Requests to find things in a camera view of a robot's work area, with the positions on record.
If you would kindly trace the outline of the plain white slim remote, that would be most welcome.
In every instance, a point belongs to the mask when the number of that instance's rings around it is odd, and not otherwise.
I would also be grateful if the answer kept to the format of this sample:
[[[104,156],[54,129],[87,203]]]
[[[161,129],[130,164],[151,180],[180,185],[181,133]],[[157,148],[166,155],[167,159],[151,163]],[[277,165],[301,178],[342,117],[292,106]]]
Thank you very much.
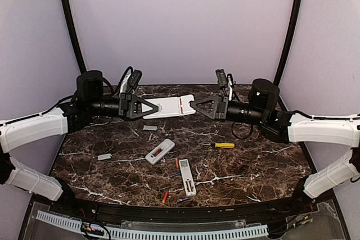
[[[196,110],[190,106],[190,102],[194,101],[194,96],[191,94],[180,97],[150,98],[146,101],[157,105],[158,112],[146,115],[144,119],[178,117],[196,113]]]

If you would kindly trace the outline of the grey battery cover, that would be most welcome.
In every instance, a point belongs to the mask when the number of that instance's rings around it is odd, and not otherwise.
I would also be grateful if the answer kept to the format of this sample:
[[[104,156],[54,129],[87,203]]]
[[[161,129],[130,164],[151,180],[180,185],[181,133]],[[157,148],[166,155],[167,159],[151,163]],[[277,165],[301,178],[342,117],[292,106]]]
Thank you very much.
[[[146,130],[146,131],[157,131],[157,126],[152,126],[152,125],[144,125],[143,126],[143,130]]]

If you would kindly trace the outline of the white remote with barcode label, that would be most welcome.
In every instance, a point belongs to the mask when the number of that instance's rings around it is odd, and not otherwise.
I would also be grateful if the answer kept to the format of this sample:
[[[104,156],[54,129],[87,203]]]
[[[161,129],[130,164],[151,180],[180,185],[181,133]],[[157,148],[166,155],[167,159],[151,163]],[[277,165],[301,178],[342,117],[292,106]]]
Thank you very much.
[[[155,165],[174,147],[175,143],[173,141],[165,139],[145,156],[145,160],[151,165]]]

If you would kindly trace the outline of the yellow handled screwdriver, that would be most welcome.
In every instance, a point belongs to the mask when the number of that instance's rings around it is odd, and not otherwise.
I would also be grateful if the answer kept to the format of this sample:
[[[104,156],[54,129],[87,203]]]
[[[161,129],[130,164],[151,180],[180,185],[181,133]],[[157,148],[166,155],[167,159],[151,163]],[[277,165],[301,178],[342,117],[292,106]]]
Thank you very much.
[[[234,143],[210,143],[209,146],[214,148],[234,148]]]

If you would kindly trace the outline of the white button remote control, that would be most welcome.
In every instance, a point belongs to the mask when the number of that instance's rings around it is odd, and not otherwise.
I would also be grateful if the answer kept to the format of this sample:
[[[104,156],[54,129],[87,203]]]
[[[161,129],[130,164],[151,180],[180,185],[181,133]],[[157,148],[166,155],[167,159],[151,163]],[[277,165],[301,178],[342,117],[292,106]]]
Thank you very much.
[[[195,196],[197,191],[188,159],[179,160],[179,168],[186,196]]]

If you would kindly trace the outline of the red blue battery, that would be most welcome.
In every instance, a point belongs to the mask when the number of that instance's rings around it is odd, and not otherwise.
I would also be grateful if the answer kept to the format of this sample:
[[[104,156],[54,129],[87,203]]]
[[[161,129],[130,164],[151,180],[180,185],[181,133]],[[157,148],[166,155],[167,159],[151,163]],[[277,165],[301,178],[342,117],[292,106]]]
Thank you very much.
[[[165,192],[165,193],[164,193],[162,203],[166,203],[167,198],[168,198],[168,195],[169,195],[169,193],[168,193],[168,192]]]

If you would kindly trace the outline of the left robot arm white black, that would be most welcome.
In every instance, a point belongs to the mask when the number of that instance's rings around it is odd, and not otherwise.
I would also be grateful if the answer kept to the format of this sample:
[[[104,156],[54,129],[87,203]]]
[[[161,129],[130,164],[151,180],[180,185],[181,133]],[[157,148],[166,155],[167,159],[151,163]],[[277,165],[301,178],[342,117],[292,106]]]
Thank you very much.
[[[134,120],[158,112],[157,105],[131,93],[142,73],[130,73],[124,91],[120,86],[104,93],[109,84],[101,71],[91,70],[76,79],[73,95],[58,101],[47,111],[1,122],[1,184],[8,184],[57,201],[67,215],[79,211],[79,202],[72,198],[71,189],[54,177],[44,175],[17,161],[10,152],[25,144],[83,129],[95,116],[120,117]]]

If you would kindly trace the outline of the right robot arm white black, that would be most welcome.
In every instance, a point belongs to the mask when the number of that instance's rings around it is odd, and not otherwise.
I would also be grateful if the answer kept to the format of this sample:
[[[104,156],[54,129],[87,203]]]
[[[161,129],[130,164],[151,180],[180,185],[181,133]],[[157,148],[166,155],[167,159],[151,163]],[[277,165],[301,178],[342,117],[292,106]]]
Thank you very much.
[[[359,179],[359,115],[316,116],[301,111],[276,109],[279,87],[267,79],[255,79],[248,101],[210,97],[190,102],[197,112],[213,120],[228,120],[257,126],[267,139],[277,143],[322,142],[348,146],[338,160],[299,180],[287,209],[299,214],[313,200],[347,180]]]

